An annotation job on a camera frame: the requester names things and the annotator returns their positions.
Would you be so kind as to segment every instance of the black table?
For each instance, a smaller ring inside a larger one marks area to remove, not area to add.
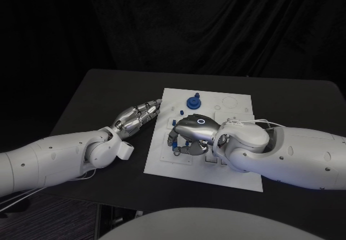
[[[346,102],[329,81],[100,69],[87,73],[52,135],[110,126],[127,107],[162,98],[165,88],[251,95],[257,119],[346,136]],[[324,238],[346,238],[346,191],[305,189],[263,177],[264,192],[256,192],[145,174],[155,125],[153,120],[127,139],[135,146],[129,161],[117,158],[91,179],[52,186],[45,192],[146,212],[181,207],[236,210]]]

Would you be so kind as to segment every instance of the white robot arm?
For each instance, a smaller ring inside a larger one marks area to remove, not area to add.
[[[178,136],[191,146],[175,147]],[[220,125],[210,117],[194,114],[184,118],[168,139],[174,151],[213,154],[241,173],[319,190],[346,189],[346,138],[293,127],[264,130],[250,122],[228,120]]]
[[[158,116],[161,103],[158,99],[130,107],[112,127],[47,137],[0,153],[0,197],[67,182],[107,167],[117,156],[129,160],[135,147],[123,140]]]

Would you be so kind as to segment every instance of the robotic hand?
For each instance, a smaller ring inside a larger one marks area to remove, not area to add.
[[[346,189],[346,138],[331,133],[228,119],[220,125],[210,117],[184,118],[169,134],[175,155],[213,155],[241,173],[254,172],[279,182],[309,189]],[[178,146],[179,135],[191,146]]]
[[[0,197],[58,185],[90,170],[107,167],[116,157],[129,160],[135,147],[123,141],[161,113],[162,99],[130,107],[112,127],[51,136],[0,153]]]

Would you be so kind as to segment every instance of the white board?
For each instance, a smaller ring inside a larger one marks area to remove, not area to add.
[[[202,105],[200,109],[192,110],[187,106],[187,101],[195,96],[195,93],[200,93]],[[211,117],[220,124],[228,118],[244,121],[254,120],[251,96],[165,88],[145,173],[263,192],[262,175],[254,172],[234,171],[223,164],[221,159],[213,156],[213,146],[204,155],[181,154],[175,156],[172,147],[168,146],[174,120],[179,122],[192,114]],[[185,142],[185,139],[179,137],[178,145],[181,147]]]

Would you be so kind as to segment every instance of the silver robot hand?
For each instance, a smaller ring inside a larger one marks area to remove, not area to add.
[[[208,117],[200,114],[189,115],[176,124],[169,133],[168,145],[176,153],[202,155],[208,152],[208,145],[214,145],[215,136],[221,125]],[[179,135],[191,143],[191,146],[178,146]]]
[[[119,134],[122,140],[133,136],[143,124],[146,124],[161,113],[161,104],[163,100],[158,99],[145,104],[130,107],[117,116],[112,129]]]

